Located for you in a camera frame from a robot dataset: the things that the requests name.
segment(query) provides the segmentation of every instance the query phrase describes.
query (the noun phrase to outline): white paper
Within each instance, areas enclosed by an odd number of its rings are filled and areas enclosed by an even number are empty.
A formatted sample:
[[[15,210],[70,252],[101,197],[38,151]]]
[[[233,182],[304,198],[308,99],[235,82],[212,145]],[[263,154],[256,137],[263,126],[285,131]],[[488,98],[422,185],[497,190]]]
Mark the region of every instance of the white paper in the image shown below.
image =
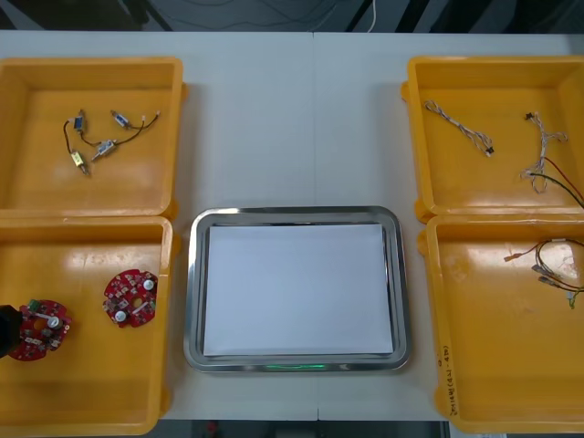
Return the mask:
[[[205,356],[390,353],[378,224],[214,226]]]

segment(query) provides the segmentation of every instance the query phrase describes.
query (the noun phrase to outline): metal tray rim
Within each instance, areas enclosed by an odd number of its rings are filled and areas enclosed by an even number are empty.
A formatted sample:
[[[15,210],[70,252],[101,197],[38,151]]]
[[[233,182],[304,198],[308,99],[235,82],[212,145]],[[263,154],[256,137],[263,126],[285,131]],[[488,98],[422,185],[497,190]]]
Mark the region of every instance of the metal tray rim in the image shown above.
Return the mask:
[[[204,280],[201,270],[205,269],[203,245],[207,245],[203,232],[206,233],[209,228],[205,223],[208,223],[210,218],[214,216],[223,218],[229,224],[239,225],[381,224],[386,242],[388,299],[390,300],[394,352],[390,354],[205,357],[201,351],[203,336],[201,319],[204,310],[204,293],[201,293]],[[271,220],[249,221],[250,217],[266,217],[271,218]],[[195,218],[191,228],[185,311],[184,355],[187,362],[200,371],[397,370],[407,362],[411,351],[410,315],[400,224],[395,214],[379,206],[215,208],[206,210]]]

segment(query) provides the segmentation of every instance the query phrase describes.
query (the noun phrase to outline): yellow tray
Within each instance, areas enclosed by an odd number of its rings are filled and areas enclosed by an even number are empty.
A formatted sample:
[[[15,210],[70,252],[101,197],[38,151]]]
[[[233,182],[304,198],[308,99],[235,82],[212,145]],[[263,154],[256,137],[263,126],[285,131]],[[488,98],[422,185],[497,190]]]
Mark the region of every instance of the yellow tray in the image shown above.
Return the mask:
[[[163,215],[174,217],[174,169],[183,65],[172,57],[6,59],[0,62],[0,217]],[[86,177],[68,154],[63,124],[83,109],[91,141],[123,140],[116,110],[134,124],[159,119],[135,140],[91,164]],[[86,161],[95,148],[69,126]]]
[[[438,366],[436,406],[467,433],[584,432],[584,299],[537,281],[537,242],[584,240],[584,218],[554,214],[437,216],[420,234]],[[542,252],[582,278],[584,251]]]
[[[0,219],[0,302],[52,299],[73,318],[42,360],[0,360],[0,436],[140,434],[163,391],[172,226],[164,218]],[[156,318],[119,328],[102,309],[119,272],[158,276]]]
[[[519,174],[539,157],[539,113],[546,131],[565,131],[568,142],[550,141],[552,159],[584,188],[584,57],[415,57],[402,86],[408,102],[422,222],[437,214],[580,214],[552,183],[537,194]],[[486,158],[454,125],[430,112],[434,100],[446,114],[493,139]],[[546,173],[560,178],[546,165]]]

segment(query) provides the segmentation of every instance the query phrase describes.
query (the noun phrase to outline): wire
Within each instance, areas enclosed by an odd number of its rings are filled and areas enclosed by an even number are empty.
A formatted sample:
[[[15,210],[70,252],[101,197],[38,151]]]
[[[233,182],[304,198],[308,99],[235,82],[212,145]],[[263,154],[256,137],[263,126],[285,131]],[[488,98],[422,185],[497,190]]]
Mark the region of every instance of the wire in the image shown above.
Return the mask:
[[[572,189],[574,189],[574,191],[575,191],[575,192],[578,194],[578,196],[580,197],[580,199],[581,199],[582,201],[584,201],[584,196],[582,196],[582,193],[580,193],[580,190],[578,190],[578,187],[576,187],[576,186],[575,186],[575,185],[572,183],[572,181],[570,181],[570,180],[568,179],[568,177],[567,177],[567,176],[564,174],[564,172],[563,172],[563,171],[561,171],[561,170],[559,169],[559,167],[558,167],[558,166],[557,166],[557,165],[556,165],[556,164],[555,164],[553,161],[551,161],[551,160],[550,160],[548,157],[544,157],[544,159],[545,159],[547,162],[549,162],[549,163],[550,163],[552,166],[554,166],[554,167],[556,168],[556,170],[559,172],[559,174],[560,174],[560,175],[562,175],[562,177],[563,177],[563,178],[566,180],[566,182],[567,182],[567,183],[568,183],[568,184],[569,184],[569,185],[572,187]]]
[[[529,112],[526,114],[526,120],[531,120],[539,128],[540,134],[540,141],[541,141],[541,152],[539,153],[539,160],[537,160],[531,167],[524,169],[520,176],[525,178],[527,176],[532,176],[531,178],[531,186],[536,193],[542,194],[546,191],[548,187],[548,182],[544,180],[544,185],[539,190],[536,186],[536,176],[541,176],[546,173],[545,164],[546,164],[546,153],[548,151],[548,141],[550,139],[555,139],[558,141],[568,141],[568,136],[564,132],[546,132],[544,129],[544,123],[539,118],[539,114],[536,112]]]
[[[570,196],[572,198],[574,198],[576,200],[576,202],[578,203],[578,205],[582,208],[584,208],[584,200],[580,200],[576,194],[574,194],[568,187],[566,187],[564,184],[562,184],[560,181],[558,181],[555,178],[552,178],[551,176],[547,176],[543,173],[527,173],[527,176],[539,176],[541,178],[544,178],[546,180],[550,180],[552,181],[554,184],[559,185],[562,189],[564,189],[566,192],[568,192],[570,194]]]
[[[96,141],[96,142],[94,142],[94,143],[93,143],[93,142],[91,142],[91,141],[87,141],[87,140],[86,140],[86,138],[83,136],[83,131],[81,131],[81,132],[79,133],[79,137],[81,137],[81,139],[82,139],[82,140],[83,140],[85,143],[87,143],[89,146],[97,146],[98,144],[100,144],[100,143],[101,143],[101,141]]]
[[[554,270],[549,267],[546,262],[544,262],[544,259],[541,256],[541,251],[543,250],[544,246],[546,246],[547,244],[550,244],[552,242],[569,242],[572,243],[574,245],[578,245],[581,247],[584,247],[584,243],[578,241],[578,240],[574,240],[574,239],[548,239],[548,240],[544,240],[543,242],[539,242],[537,243],[535,246],[532,246],[530,249],[528,249],[527,251],[523,252],[523,253],[515,253],[512,255],[509,255],[507,257],[504,257],[504,260],[506,262],[509,262],[513,259],[519,258],[521,256],[524,256],[526,254],[529,254],[530,252],[532,252],[534,249],[536,250],[536,264],[531,266],[531,268],[536,271],[538,274],[540,274],[540,277],[537,279],[540,282],[548,285],[548,286],[553,286],[553,287],[557,287],[559,289],[565,290],[567,292],[570,293],[570,295],[568,296],[568,304],[570,306],[570,308],[574,308],[575,306],[575,302],[576,302],[576,297],[579,295],[580,292],[584,291],[584,286],[576,286],[576,285],[571,285],[570,283],[567,283],[565,281],[563,281],[561,279],[561,276],[559,274],[557,274],[556,272],[554,272]]]
[[[160,113],[157,112],[156,115],[154,116],[154,118],[152,120],[150,120],[150,122],[147,125],[144,125],[144,121],[143,121],[141,127],[130,125],[128,128],[130,128],[131,130],[142,130],[142,129],[147,130],[159,117],[160,117]]]
[[[377,22],[377,6],[375,5],[376,1],[373,0],[373,21],[371,23],[370,28],[367,30],[367,33],[370,33],[371,30],[375,27],[375,23]]]
[[[469,130],[462,123],[454,120],[448,114],[446,114],[444,110],[440,108],[438,104],[433,100],[426,100],[423,106],[427,110],[435,112],[443,119],[450,121],[454,126],[456,126],[461,131],[462,134],[471,139],[471,141],[474,143],[474,146],[476,146],[476,148],[487,157],[490,157],[491,154],[495,152],[495,150],[493,149],[493,141],[488,135],[483,134],[482,132],[479,132],[477,130]]]
[[[124,143],[127,143],[128,141],[134,140],[136,137],[138,137],[140,135],[140,133],[142,132],[143,129],[144,129],[144,120],[142,121],[142,126],[140,126],[140,128],[138,129],[138,132],[136,132],[134,135],[130,136],[126,140],[116,141],[116,144],[118,146],[120,146],[121,144],[124,144]]]
[[[65,122],[65,124],[63,125],[63,133],[65,134],[65,142],[67,143],[67,151],[70,153],[73,153],[73,151],[71,150],[71,145],[69,144],[69,136],[67,134],[67,125],[69,124],[69,120],[67,120]]]

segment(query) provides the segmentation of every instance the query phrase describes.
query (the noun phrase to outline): white table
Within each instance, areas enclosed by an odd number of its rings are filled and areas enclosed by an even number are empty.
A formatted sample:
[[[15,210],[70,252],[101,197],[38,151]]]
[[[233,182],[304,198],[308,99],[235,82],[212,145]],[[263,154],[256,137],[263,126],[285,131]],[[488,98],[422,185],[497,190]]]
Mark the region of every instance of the white table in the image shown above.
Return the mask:
[[[208,375],[183,357],[185,261],[172,292],[168,419],[440,420],[422,230],[400,85],[417,55],[567,55],[583,36],[0,32],[0,57],[176,56],[176,230],[226,206],[378,204],[401,221],[413,350],[396,373]]]

